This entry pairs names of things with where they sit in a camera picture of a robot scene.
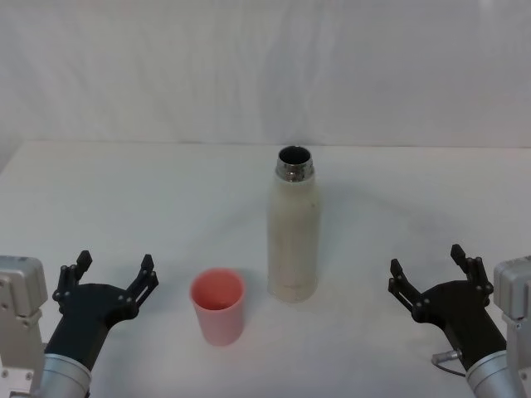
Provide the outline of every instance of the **pink cup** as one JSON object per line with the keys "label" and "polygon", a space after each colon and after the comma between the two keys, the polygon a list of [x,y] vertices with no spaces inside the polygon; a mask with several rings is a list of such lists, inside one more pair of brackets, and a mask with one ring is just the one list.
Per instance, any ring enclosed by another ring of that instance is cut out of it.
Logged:
{"label": "pink cup", "polygon": [[190,298],[205,340],[226,346],[243,331],[245,284],[232,269],[212,268],[192,282]]}

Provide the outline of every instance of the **tabletop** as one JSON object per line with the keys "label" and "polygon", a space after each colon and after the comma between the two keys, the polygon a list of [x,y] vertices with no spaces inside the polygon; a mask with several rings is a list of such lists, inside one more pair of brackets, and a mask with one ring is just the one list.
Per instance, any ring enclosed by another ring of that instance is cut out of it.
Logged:
{"label": "tabletop", "polygon": [[[25,143],[0,174],[0,253],[37,257],[48,294],[81,250],[84,282],[126,287],[146,253],[159,287],[113,328],[93,397],[472,397],[430,364],[450,349],[387,292],[398,258],[420,290],[463,279],[453,243],[487,274],[531,248],[531,150],[313,147],[324,209],[319,286],[306,302],[266,292],[266,201],[276,146]],[[211,267],[247,284],[246,327],[201,336],[188,288]],[[49,300],[44,341],[60,314]],[[489,312],[504,329],[500,311]]]}

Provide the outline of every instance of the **thermos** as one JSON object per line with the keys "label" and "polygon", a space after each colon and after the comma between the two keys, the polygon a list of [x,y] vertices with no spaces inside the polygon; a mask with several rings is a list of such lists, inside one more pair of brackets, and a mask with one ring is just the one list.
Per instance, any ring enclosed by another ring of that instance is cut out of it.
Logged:
{"label": "thermos", "polygon": [[282,149],[267,214],[268,291],[282,301],[304,301],[317,287],[320,214],[311,153]]}

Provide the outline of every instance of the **white wall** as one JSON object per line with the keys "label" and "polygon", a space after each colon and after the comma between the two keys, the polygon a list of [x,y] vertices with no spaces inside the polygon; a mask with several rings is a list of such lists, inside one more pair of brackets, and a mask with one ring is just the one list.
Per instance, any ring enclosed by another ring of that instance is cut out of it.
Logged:
{"label": "white wall", "polygon": [[524,0],[0,0],[0,132],[531,146]]}

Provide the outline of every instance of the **cup rim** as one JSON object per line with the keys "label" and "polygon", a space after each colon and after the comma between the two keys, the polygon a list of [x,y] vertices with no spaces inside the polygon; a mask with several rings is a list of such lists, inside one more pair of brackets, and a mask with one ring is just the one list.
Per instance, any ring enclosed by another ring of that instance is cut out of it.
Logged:
{"label": "cup rim", "polygon": [[[199,283],[199,280],[201,279],[201,277],[205,276],[206,274],[211,274],[211,273],[215,273],[215,272],[222,272],[222,273],[225,273],[225,274],[229,274],[230,276],[234,277],[237,280],[238,284],[241,286],[241,295],[238,298],[238,300],[234,304],[229,305],[228,307],[223,308],[223,309],[204,308],[196,300],[194,300],[193,296],[192,296],[193,288]],[[226,311],[230,311],[231,309],[233,309],[235,306],[237,306],[238,304],[240,304],[243,301],[243,299],[245,298],[245,295],[246,295],[246,284],[245,284],[245,281],[243,280],[243,278],[241,277],[241,275],[238,272],[236,272],[234,269],[232,269],[232,268],[224,268],[224,267],[214,267],[214,268],[205,269],[203,272],[198,274],[193,279],[192,283],[190,284],[190,289],[189,289],[188,295],[190,297],[190,300],[192,301],[192,304],[195,307],[200,308],[202,311],[206,311],[206,312],[209,312],[209,313],[224,313]]]}

